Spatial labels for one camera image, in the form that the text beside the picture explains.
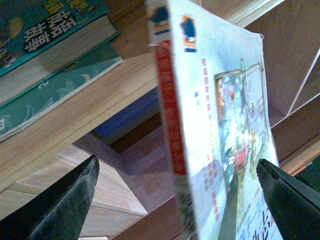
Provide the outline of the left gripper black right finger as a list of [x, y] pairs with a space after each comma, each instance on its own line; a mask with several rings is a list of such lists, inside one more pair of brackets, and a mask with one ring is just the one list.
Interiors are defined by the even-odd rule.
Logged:
[[284, 240], [320, 238], [320, 192], [261, 158], [256, 173], [267, 207]]

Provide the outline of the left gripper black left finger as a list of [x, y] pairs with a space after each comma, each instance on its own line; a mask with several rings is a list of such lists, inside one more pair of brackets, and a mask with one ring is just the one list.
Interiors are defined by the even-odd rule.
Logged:
[[94, 198], [99, 160], [90, 156], [0, 221], [2, 240], [76, 240]]

